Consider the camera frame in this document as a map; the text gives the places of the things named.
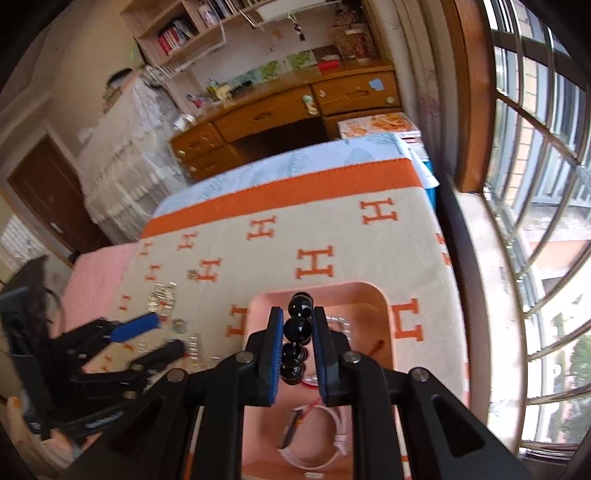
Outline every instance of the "red book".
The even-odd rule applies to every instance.
[[[168,41],[166,40],[166,38],[164,38],[163,35],[160,35],[158,37],[158,43],[160,44],[160,46],[162,47],[162,49],[164,50],[164,54],[165,55],[169,55],[170,52],[172,51],[171,46],[169,45]]]
[[[170,32],[170,34],[171,34],[171,35],[173,36],[173,38],[174,38],[174,41],[175,41],[175,42],[178,44],[178,46],[180,47],[180,46],[182,45],[182,43],[181,43],[181,39],[180,39],[180,37],[178,36],[178,33],[177,33],[176,29],[175,29],[174,27],[172,27],[172,28],[169,28],[167,31],[168,31],[168,32]]]
[[[170,33],[170,30],[166,30],[164,33],[164,38],[166,38],[166,41],[168,42],[168,45],[170,45],[170,48],[172,48],[173,50],[175,48],[178,48],[178,45],[175,43],[174,41],[174,37],[172,35],[172,33]]]

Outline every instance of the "desk drawer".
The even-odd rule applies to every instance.
[[[216,126],[227,142],[257,134],[271,128],[292,124],[311,118],[302,97],[312,95],[310,87],[300,87],[278,93],[243,106],[215,120]]]
[[[224,145],[201,157],[182,162],[181,165],[187,170],[193,180],[201,181],[239,167],[242,165],[242,162],[240,156],[231,145]]]
[[[174,154],[181,161],[203,155],[223,145],[222,137],[213,124],[197,125],[171,141]]]
[[[314,84],[313,89],[322,115],[400,106],[394,72],[364,73],[326,80]]]

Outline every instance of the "drawer handle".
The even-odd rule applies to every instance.
[[[347,100],[349,100],[349,96],[355,98],[355,97],[367,97],[369,95],[369,92],[367,90],[362,90],[359,87],[355,87],[356,91],[352,92],[352,93],[345,93],[345,98]]]
[[[264,118],[267,118],[271,115],[273,115],[271,112],[261,112],[258,115],[256,115],[255,118],[252,119],[252,121],[259,122],[259,121],[263,120]]]
[[[314,106],[314,99],[312,98],[312,95],[304,95],[301,98],[301,101],[304,102],[309,115],[318,115],[318,109]]]

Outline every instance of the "pink blanket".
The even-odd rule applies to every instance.
[[[66,315],[64,331],[107,316],[129,260],[137,248],[137,243],[115,245],[78,258],[61,298]],[[52,328],[54,336],[59,331],[59,325],[58,316]]]

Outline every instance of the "pink tray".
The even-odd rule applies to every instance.
[[[385,345],[374,355],[383,367],[395,368],[393,332],[394,324],[390,302],[377,287],[364,282],[345,282],[304,288],[314,298],[314,304],[323,306],[327,317],[341,317],[350,327],[351,348],[368,353],[379,340]],[[271,307],[280,306],[284,320],[289,318],[287,304],[297,290],[282,290],[254,297],[248,306],[244,339],[267,326]],[[315,372],[312,344],[306,346],[306,375]],[[242,442],[242,476],[256,479],[302,480],[304,470],[287,463],[277,452],[285,427],[293,417],[293,409],[308,405],[319,397],[317,390],[303,385],[290,386],[279,381],[279,392],[271,408],[247,407],[244,412]],[[352,478],[352,445],[350,442],[350,417],[348,419],[347,457],[340,457],[319,472],[324,480]],[[332,441],[335,435],[334,422],[315,408],[299,427],[290,450],[300,459],[315,464],[323,463],[332,456]]]

